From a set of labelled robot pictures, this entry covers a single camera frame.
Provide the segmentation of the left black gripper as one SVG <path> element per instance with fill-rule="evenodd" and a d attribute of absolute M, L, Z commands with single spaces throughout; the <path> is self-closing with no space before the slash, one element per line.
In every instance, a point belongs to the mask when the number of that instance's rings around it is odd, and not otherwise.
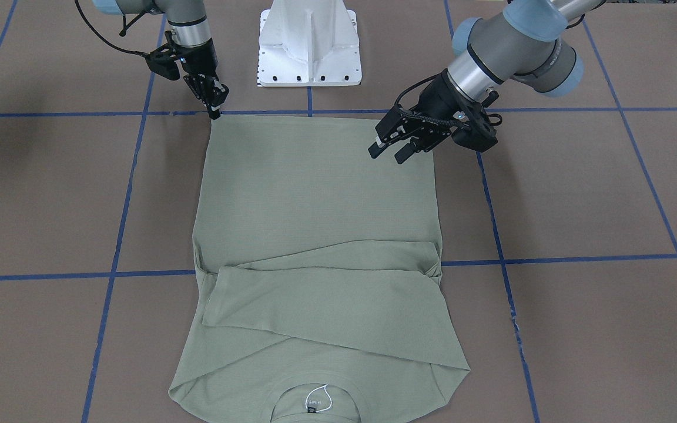
<path fill-rule="evenodd" d="M 416 153 L 427 153 L 448 139 L 467 120 L 462 115 L 466 107 L 485 107 L 469 100 L 456 88 L 448 70 L 444 69 L 421 92 L 418 102 L 404 115 L 398 108 L 390 108 L 376 124 L 376 141 L 368 148 L 369 156 L 376 159 L 390 145 L 410 141 L 395 153 L 398 164 L 405 163 Z"/>

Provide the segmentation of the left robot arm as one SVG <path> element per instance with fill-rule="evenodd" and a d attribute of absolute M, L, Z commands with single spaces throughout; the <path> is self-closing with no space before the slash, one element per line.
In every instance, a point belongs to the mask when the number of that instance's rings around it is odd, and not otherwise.
<path fill-rule="evenodd" d="M 562 33 L 602 6 L 601 1 L 511 1 L 488 19 L 473 17 L 456 28 L 455 58 L 446 69 L 417 83 L 417 103 L 397 98 L 377 123 L 371 158 L 403 142 L 395 153 L 405 163 L 446 139 L 486 152 L 497 144 L 501 118 L 487 113 L 498 89 L 513 80 L 548 97 L 566 95 L 580 83 L 585 65 Z"/>

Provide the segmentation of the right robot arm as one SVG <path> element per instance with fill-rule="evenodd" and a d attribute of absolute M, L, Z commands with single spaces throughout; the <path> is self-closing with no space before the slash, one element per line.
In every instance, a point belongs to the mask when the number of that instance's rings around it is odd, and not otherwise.
<path fill-rule="evenodd" d="M 163 16 L 167 27 L 161 45 L 150 52 L 127 50 L 101 35 L 87 19 L 81 3 L 75 2 L 86 26 L 105 45 L 121 53 L 142 57 L 148 69 L 162 78 L 184 80 L 193 96 L 205 107 L 209 118 L 220 118 L 220 108 L 228 97 L 229 88 L 217 74 L 219 61 L 204 2 L 94 1 L 92 5 L 103 14 L 122 17 L 121 37 L 142 17 Z"/>

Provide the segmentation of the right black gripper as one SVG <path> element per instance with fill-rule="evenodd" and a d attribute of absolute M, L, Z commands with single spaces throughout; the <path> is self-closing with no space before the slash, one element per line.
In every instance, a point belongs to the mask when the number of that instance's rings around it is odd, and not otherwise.
<path fill-rule="evenodd" d="M 227 99 L 229 88 L 219 81 L 218 60 L 212 38 L 201 45 L 186 46 L 174 42 L 174 49 L 185 70 L 185 82 L 194 95 L 201 95 L 210 119 L 221 117 L 220 107 Z"/>

